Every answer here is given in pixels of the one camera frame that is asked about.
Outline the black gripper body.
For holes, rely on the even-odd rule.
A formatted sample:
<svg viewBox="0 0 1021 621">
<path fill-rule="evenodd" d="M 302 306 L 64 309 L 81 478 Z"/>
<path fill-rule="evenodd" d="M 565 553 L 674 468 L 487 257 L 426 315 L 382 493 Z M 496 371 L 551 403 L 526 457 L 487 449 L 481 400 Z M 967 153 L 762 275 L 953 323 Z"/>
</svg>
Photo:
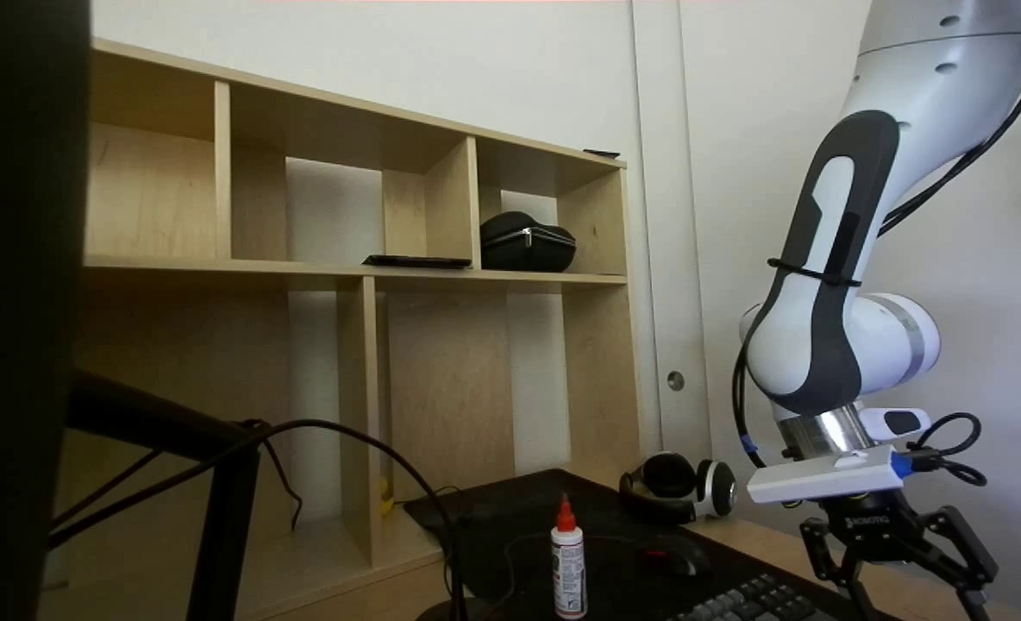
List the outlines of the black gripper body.
<svg viewBox="0 0 1021 621">
<path fill-rule="evenodd" d="M 826 540 L 833 559 L 858 544 L 866 561 L 916 561 L 940 574 L 940 559 L 950 553 L 935 544 L 927 518 L 903 493 L 830 495 L 820 499 L 820 518 L 801 523 L 801 538 L 803 549 Z"/>
</svg>

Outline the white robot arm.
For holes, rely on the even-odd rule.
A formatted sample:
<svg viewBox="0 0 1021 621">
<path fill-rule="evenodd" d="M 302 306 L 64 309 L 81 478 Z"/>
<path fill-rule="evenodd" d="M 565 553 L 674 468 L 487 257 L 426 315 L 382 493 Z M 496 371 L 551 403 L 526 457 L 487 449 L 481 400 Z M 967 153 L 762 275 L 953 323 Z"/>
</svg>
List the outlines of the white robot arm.
<svg viewBox="0 0 1021 621">
<path fill-rule="evenodd" d="M 967 173 L 1021 115 L 1021 0 L 872 0 L 842 116 L 820 137 L 762 302 L 742 317 L 738 397 L 773 403 L 782 457 L 748 478 L 758 505 L 810 505 L 810 568 L 872 616 L 858 568 L 916 561 L 989 621 L 997 561 L 953 507 L 921 515 L 903 483 L 981 483 L 943 420 L 882 406 L 940 360 L 926 306 L 862 287 L 880 234 Z"/>
</svg>

